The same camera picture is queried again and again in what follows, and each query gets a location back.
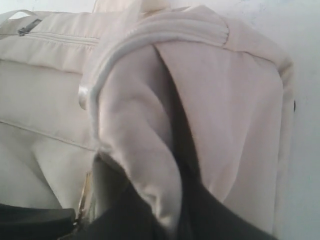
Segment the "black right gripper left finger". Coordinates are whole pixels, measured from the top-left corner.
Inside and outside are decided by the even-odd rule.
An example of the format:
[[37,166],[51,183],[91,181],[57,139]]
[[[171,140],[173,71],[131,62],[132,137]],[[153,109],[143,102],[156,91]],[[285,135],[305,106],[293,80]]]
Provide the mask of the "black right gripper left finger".
[[0,205],[2,240],[57,240],[75,226],[72,208],[40,209]]

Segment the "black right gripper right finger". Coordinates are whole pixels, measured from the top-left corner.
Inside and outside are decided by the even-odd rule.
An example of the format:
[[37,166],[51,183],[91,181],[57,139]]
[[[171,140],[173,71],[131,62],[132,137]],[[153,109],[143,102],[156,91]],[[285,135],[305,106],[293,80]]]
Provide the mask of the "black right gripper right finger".
[[98,142],[87,240],[272,240],[275,158],[244,141]]

